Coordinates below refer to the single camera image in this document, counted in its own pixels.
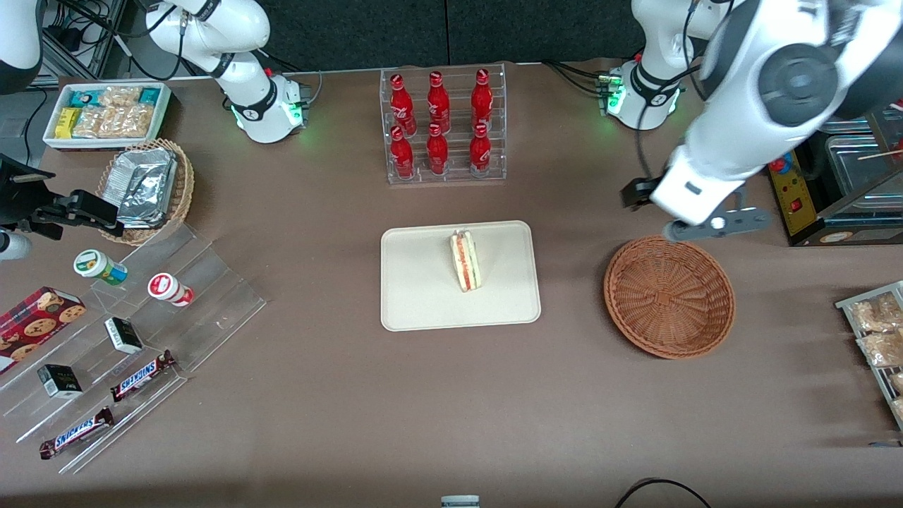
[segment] brown woven basket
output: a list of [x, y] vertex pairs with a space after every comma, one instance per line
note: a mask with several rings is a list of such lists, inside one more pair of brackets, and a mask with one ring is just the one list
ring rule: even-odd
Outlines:
[[718, 262], [691, 243], [660, 236], [622, 247], [605, 272], [603, 293], [620, 331], [662, 358], [711, 352], [728, 336], [736, 312]]
[[[178, 145], [167, 139], [145, 141], [138, 145], [126, 148], [125, 152], [149, 150], [151, 148], [166, 148], [172, 150], [179, 159], [179, 166], [176, 168], [175, 183], [172, 185], [169, 210], [166, 213], [166, 223], [163, 226], [182, 222], [188, 215], [188, 209], [191, 207], [191, 193], [194, 192], [194, 169], [191, 167], [191, 161], [188, 160], [185, 152], [183, 152]], [[110, 161], [107, 165], [107, 170], [100, 177], [100, 185], [98, 185], [97, 191], [98, 196], [103, 194], [104, 187], [107, 186], [107, 178], [110, 176], [110, 169], [112, 169], [112, 167], [113, 161]], [[153, 237], [153, 235], [161, 228], [156, 230], [126, 230], [121, 238], [117, 238], [105, 231], [101, 231], [100, 234], [107, 240], [139, 246]]]

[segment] white tray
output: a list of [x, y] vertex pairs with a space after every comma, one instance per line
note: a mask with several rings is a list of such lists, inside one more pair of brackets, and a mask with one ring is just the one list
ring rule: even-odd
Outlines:
[[[70, 99], [75, 92], [85, 90], [103, 89], [108, 86], [124, 86], [124, 87], [140, 87], [143, 89], [159, 89], [160, 95], [154, 104], [154, 115], [151, 117], [151, 125], [147, 129], [147, 135], [144, 137], [113, 137], [103, 139], [90, 139], [84, 137], [73, 137], [69, 139], [54, 137], [56, 124], [60, 120], [60, 112], [69, 105]], [[152, 141], [157, 138], [160, 132], [160, 126], [163, 124], [163, 116], [166, 114], [166, 106], [169, 105], [169, 99], [172, 95], [170, 88], [159, 81], [101, 81], [98, 83], [79, 83], [74, 85], [66, 85], [60, 90], [60, 96], [57, 98], [56, 106], [53, 107], [51, 119], [47, 122], [44, 129], [44, 144], [60, 151], [67, 150], [109, 150], [113, 148], [123, 148], [125, 146], [137, 145], [145, 141]]]
[[[483, 286], [464, 293], [449, 238], [470, 230]], [[484, 222], [388, 230], [381, 241], [380, 316], [390, 332], [533, 323], [542, 311], [530, 226]]]

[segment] cookie box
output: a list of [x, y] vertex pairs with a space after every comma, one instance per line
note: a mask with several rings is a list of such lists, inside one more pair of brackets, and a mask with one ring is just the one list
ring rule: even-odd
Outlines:
[[[105, 87], [139, 87], [143, 89], [158, 89], [159, 95], [154, 103], [154, 114], [151, 116], [151, 124], [147, 129], [144, 137], [114, 137], [103, 139], [91, 138], [59, 138], [56, 137], [55, 131], [60, 115], [65, 108], [71, 106], [72, 98], [80, 92], [88, 92]], [[113, 150], [125, 146], [137, 145], [145, 141], [153, 141], [160, 132], [160, 126], [163, 124], [163, 116], [166, 113], [166, 106], [169, 104], [172, 92], [170, 88], [159, 81], [104, 81], [96, 83], [77, 83], [66, 85], [60, 90], [60, 96], [57, 98], [56, 105], [53, 107], [51, 119], [47, 122], [47, 128], [44, 129], [44, 143], [47, 146], [56, 148], [62, 152], [67, 151], [98, 151]]]
[[0, 374], [85, 314], [75, 296], [42, 287], [13, 310], [0, 315]]

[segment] wooden skewer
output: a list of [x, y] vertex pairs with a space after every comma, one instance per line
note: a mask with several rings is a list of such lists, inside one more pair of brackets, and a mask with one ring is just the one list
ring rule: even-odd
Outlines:
[[857, 160], [857, 161], [864, 161], [865, 159], [874, 159], [874, 158], [878, 158], [878, 157], [883, 157], [883, 156], [885, 156], [885, 155], [896, 155], [896, 154], [903, 154], [903, 150], [894, 150], [893, 152], [885, 152], [885, 153], [883, 153], [883, 154], [866, 155], [866, 156], [860, 157], [860, 158], [858, 158], [858, 159], [856, 159], [856, 160]]

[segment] small black box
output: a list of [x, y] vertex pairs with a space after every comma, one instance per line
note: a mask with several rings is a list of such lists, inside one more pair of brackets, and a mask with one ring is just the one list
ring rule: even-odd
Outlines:
[[47, 394], [57, 399], [75, 399], [81, 395], [79, 380], [75, 372], [66, 365], [47, 364], [38, 369], [38, 377]]
[[117, 348], [125, 354], [136, 354], [141, 352], [143, 345], [138, 339], [138, 334], [131, 323], [125, 319], [111, 317], [106, 320], [104, 326], [107, 327], [107, 334], [113, 341], [113, 347]]

